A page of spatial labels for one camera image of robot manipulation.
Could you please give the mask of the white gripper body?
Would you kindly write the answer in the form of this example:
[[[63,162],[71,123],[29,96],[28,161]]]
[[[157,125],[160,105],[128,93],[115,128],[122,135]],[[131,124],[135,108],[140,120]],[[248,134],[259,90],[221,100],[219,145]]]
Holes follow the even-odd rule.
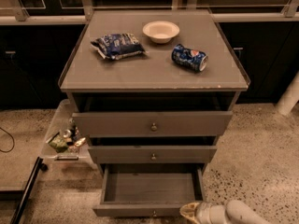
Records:
[[[195,220],[198,224],[226,224],[225,207],[201,202],[196,207]]]

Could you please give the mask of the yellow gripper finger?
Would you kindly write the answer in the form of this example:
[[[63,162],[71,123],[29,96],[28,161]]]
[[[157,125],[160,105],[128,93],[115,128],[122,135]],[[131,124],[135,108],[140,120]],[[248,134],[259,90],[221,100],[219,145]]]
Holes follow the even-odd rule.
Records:
[[[180,214],[192,224],[200,224],[198,211],[200,203],[187,203],[180,207]]]

